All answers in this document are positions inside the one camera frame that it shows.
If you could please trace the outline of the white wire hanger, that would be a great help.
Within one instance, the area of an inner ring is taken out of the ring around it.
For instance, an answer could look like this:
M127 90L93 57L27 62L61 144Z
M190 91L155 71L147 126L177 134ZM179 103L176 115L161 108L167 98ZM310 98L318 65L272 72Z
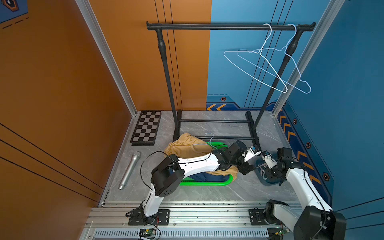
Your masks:
M199 146L199 145L204 145L204 146L210 146L210 147L212 147L213 149L220 149L220 148L223 148L223 147L228 147L228 145L227 144L223 144L223 143L221 143L221 144L214 144L213 142L212 142L212 139L214 138L214 134L213 133L210 133L210 132L208 132L208 133L205 133L205 137L207 136L207 135L211 135L210 137L209 137L209 141L207 142L207 143L200 143L200 144L193 144L193 146Z
M284 53L285 57L288 57L288 60L291 60L292 59L292 54L289 54L288 53L288 47L289 47L289 44L291 44L293 42L293 39L294 39L294 36L295 34L298 32L297 30L297 27L295 27L293 24L289 24L290 27L294 27L294 30L295 30L295 33L294 35L287 41L286 45L284 47L282 47L281 49L277 49L277 48L266 48L265 45L267 44L267 41L269 40L270 36L272 35L272 31L273 31L273 27L272 25L268 24L268 23L265 23L262 25L263 27L267 27L267 38L265 39L264 43L262 44L262 46L258 49L255 49L255 50L237 50L237 51L225 51L223 53L223 56L224 58L230 62L233 66L235 66L237 69L239 69L241 72L243 72L244 74L248 75L249 77L251 77L253 80L256 80L257 82L261 83L262 85L264 86L267 86L269 87L271 90L275 90L275 91L278 91L280 93L287 93L288 92L288 86L287 85L290 85L287 81L283 80L282 78L282 75L283 74L279 74L278 71L274 68L274 66L271 64L271 61L268 60L267 56L263 54L264 51L268 51L268 50L272 50L272 52L279 52L279 53ZM278 80L278 84L281 83L283 84L283 88L282 89L279 89L278 87L273 87L272 85L270 84L267 84L265 82L263 82L262 80L259 80L257 77L254 77L252 76L250 73L248 73L246 70L244 70L243 68L241 68L240 66L238 66L235 62L233 62L229 55L230 54L236 54L238 58L240 58L241 60L245 61L246 63L248 64L251 64L252 66L254 66L257 70L260 70L261 72L264 72L266 74L269 74L270 76L273 76L275 77L277 80ZM248 55L258 55L261 59L263 59L265 61L265 63L267 63L267 67L264 68L264 67L261 67L259 64L256 64L256 63L253 63L252 61L248 60L246 58L246 54Z

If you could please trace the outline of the yellow printed t-shirt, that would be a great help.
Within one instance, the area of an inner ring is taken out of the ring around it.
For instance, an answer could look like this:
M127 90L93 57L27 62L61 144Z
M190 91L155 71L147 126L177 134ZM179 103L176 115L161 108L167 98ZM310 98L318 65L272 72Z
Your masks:
M192 136L189 133L182 134L176 141L169 143L169 145L165 148L164 152L166 155L176 155L180 158L194 158L204 156L209 154L212 150L210 146L193 146L193 144L206 143L205 141ZM214 172L205 172L212 175L229 175L231 174L234 178L233 181L237 179L237 175L239 170L236 166L232 166L225 171L217 170Z

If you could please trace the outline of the light blue hanger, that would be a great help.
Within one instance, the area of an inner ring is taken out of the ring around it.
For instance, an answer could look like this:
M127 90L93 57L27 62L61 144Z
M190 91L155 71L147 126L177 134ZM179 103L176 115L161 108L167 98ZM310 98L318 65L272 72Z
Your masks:
M301 35L303 34L303 32L310 32L310 31L312 31L313 29L314 29L314 26L312 26L312 25L294 25L295 27L297 27L297 30L298 30L298 32L295 34L295 36L294 36L294 39L293 39L293 42L291 43L291 44L289 44L289 47L288 47L288 53L289 54L292 54L292 59L291 60L288 60L288 57L285 57L285 55L284 55L284 58L283 58L283 62L282 62L282 65L280 66L280 68L279 68L279 70L278 70L278 73L279 74L283 74L284 73L284 71L285 71L285 68L286 68L286 66L288 65L288 63L290 62L290 61L292 61L293 62L293 64L294 64L294 70L296 71L296 72L298 72L298 74L299 74L299 76L301 77L302 76L302 74L301 74L301 71L299 70L299 68L298 68L298 65L297 65L297 63L296 63L296 61L295 61L295 59L293 58L293 54L294 54L294 52L296 51L296 48L297 48L297 46L298 46L298 42L299 42L299 40L300 40L300 38L301 38ZM278 31L279 29L280 29L280 27L283 27L285 30L294 30L294 27L290 27L289 26L289 24L288 25L283 25L283 26L281 26L281 25L273 25L272 26L273 27L273 31ZM264 51L263 52L263 54L264 55L266 55L267 56L267 58L268 58L268 52L269 52L270 50L268 50L268 51ZM261 67L264 67L264 68L266 68L267 67L267 63L265 63L265 61L263 60L263 59L261 59L263 62L262 62L262 64L260 65ZM278 84L278 80L275 78L275 80L277 81L276 83L273 83L272 84L272 86L273 87L278 87L279 89L282 89L283 88L283 84L281 84L281 83L279 83ZM295 84L291 84L291 83L289 83L290 85L287 85L288 86L288 90L290 89L290 88L294 88L294 89L297 89L298 91L300 91L300 92L302 92L302 93L304 93L304 94L309 94L311 91L312 91L312 88L311 88L311 86L309 85L309 83L308 82L306 82L306 81L304 81L304 80L300 80L300 82L302 82L302 83L305 83L306 85L307 85L307 87L308 87L308 91L303 91L303 90L301 90L301 89L299 89L299 88L297 88L296 87L296 85Z

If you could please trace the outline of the navy blue t-shirt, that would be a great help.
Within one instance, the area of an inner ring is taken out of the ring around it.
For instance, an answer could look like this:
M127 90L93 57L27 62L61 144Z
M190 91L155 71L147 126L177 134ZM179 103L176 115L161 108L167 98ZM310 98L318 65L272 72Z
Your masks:
M210 183L222 183L229 179L229 175L212 175L209 173L199 173L190 176L196 182L210 182Z

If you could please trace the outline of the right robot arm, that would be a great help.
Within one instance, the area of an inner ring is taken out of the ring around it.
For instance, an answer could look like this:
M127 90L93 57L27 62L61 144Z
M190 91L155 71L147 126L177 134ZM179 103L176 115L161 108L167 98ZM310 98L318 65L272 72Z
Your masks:
M343 240L347 220L335 212L322 198L310 180L303 164L296 162L289 148L279 148L278 158L264 151L268 180L288 182L294 189L302 207L302 213L291 211L286 203L270 200L265 207L265 216L270 224L283 224L296 240Z

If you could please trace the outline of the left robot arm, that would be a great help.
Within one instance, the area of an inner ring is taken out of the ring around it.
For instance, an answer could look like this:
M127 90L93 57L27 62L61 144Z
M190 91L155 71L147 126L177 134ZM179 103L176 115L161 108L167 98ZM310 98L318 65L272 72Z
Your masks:
M210 152L201 157L180 158L174 154L166 155L151 172L151 184L147 185L150 191L140 205L143 220L150 223L157 217L164 197L175 192L183 179L203 172L224 171L232 166L246 175L256 168L249 160L260 154L258 145L246 147L243 142L236 141L228 146L211 146Z

